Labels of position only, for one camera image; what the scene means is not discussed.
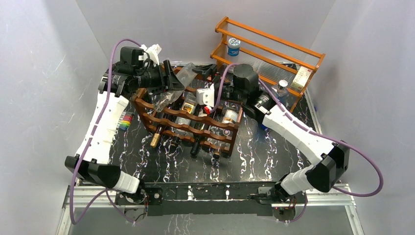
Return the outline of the dark wine bottle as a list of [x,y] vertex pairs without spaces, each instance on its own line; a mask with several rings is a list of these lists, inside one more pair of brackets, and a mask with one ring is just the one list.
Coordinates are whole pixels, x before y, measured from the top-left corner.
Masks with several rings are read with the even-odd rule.
[[[199,117],[206,117],[206,116],[208,116],[208,114],[206,114],[203,110],[200,110],[199,113],[198,113],[198,116]],[[201,123],[201,122],[197,122],[194,125],[195,129],[201,130],[201,131],[206,130],[208,127],[209,127],[208,125],[205,125],[204,123]],[[190,156],[191,156],[191,158],[196,159],[198,151],[199,151],[199,147],[200,147],[200,142],[204,139],[204,136],[194,134],[194,139],[195,139],[195,142],[193,143],[193,146],[190,150]]]

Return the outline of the blue square glass bottle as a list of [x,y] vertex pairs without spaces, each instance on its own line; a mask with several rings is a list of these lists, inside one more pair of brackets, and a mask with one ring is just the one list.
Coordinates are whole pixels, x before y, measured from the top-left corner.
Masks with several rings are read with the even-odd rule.
[[271,95],[270,94],[273,94],[279,100],[279,102],[281,103],[281,105],[288,112],[288,109],[287,109],[287,99],[288,99],[290,93],[289,93],[289,91],[287,89],[287,86],[288,86],[288,82],[286,80],[283,80],[283,79],[280,80],[280,81],[278,81],[278,83],[275,84],[275,85],[273,85],[273,86],[270,86],[270,87],[267,86],[267,85],[264,86],[264,91],[266,91],[265,90],[265,87],[266,88],[269,88],[269,90],[271,91],[271,92],[268,92],[268,94],[270,96],[269,104],[267,106],[267,109],[268,109],[269,113],[271,113],[271,109],[274,106],[277,106],[276,103],[275,103],[275,101],[274,101],[274,99],[271,98]]

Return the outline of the clear glass bottle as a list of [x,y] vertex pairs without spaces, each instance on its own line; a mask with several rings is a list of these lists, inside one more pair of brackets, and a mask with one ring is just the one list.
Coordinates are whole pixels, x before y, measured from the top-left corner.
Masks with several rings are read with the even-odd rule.
[[190,85],[190,83],[195,79],[197,75],[193,71],[194,69],[196,69],[196,66],[192,62],[186,64],[176,74],[178,86],[175,84],[173,90],[169,90],[153,96],[155,111],[161,112],[167,105],[175,102],[183,94],[185,88]]

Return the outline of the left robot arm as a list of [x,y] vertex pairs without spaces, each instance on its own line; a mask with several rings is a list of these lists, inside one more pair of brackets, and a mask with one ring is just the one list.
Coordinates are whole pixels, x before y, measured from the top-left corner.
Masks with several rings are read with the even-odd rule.
[[115,133],[126,117],[124,111],[138,89],[149,89],[152,94],[184,89],[170,62],[159,60],[160,52],[158,44],[122,47],[119,61],[110,60],[98,86],[97,103],[87,133],[75,155],[65,159],[65,167],[72,173],[71,190],[79,179],[124,192],[135,204],[145,200],[142,181],[109,164],[108,160]]

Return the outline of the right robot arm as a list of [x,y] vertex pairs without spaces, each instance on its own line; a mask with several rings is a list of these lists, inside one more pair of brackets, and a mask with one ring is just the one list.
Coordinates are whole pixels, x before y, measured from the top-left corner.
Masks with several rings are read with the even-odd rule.
[[345,142],[322,138],[292,116],[248,64],[228,65],[209,88],[197,89],[196,98],[211,111],[222,100],[239,101],[247,116],[277,132],[310,162],[304,169],[285,174],[266,192],[251,195],[253,200],[287,203],[306,190],[329,192],[347,170],[349,148]]

